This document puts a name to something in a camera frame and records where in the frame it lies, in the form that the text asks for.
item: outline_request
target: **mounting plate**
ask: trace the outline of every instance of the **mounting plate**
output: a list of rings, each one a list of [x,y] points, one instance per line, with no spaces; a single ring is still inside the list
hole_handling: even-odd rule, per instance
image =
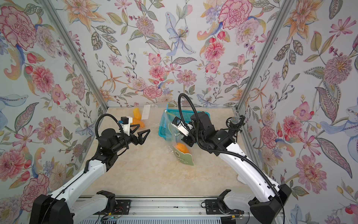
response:
[[[238,209],[227,209],[227,212],[223,212],[218,203],[220,201],[218,199],[206,199],[205,200],[205,210],[207,215],[240,215],[244,214],[244,211]]]

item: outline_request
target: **microphone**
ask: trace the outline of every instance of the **microphone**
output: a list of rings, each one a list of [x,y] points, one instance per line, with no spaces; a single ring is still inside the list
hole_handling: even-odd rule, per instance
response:
[[[241,127],[240,125],[240,118],[237,116],[234,116],[231,118],[230,120],[230,125],[229,125],[229,130],[228,130],[228,134],[230,137],[233,137],[234,134],[236,132],[238,132],[239,128]]]

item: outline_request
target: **white paper tag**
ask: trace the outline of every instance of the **white paper tag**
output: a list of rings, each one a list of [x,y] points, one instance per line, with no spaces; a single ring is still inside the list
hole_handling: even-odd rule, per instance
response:
[[[142,112],[142,120],[149,118],[150,104],[145,105]]]

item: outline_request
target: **plastic basket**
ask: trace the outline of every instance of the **plastic basket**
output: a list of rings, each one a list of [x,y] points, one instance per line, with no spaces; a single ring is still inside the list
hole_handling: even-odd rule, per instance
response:
[[[172,113],[174,114],[175,116],[179,117],[180,118],[180,114],[179,114],[179,110],[177,109],[167,109],[167,111],[169,113]],[[192,110],[182,110],[182,114],[183,114],[183,117],[184,117],[184,121],[186,123],[189,123],[191,120],[191,116],[194,114],[194,112]],[[163,115],[161,116],[161,121],[160,121],[160,127],[159,127],[159,132],[158,132],[158,135],[164,139],[166,139],[165,137],[165,127],[166,127],[166,123],[165,123],[165,114],[163,112]]]

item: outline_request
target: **plastic bag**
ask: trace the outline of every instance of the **plastic bag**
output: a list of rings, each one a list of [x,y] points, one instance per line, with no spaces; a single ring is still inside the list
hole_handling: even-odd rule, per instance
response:
[[[182,141],[183,135],[171,124],[176,116],[172,113],[164,111],[164,117],[166,127],[165,137],[169,151],[173,152],[174,156],[182,164],[193,166],[193,156],[190,154],[187,145]]]

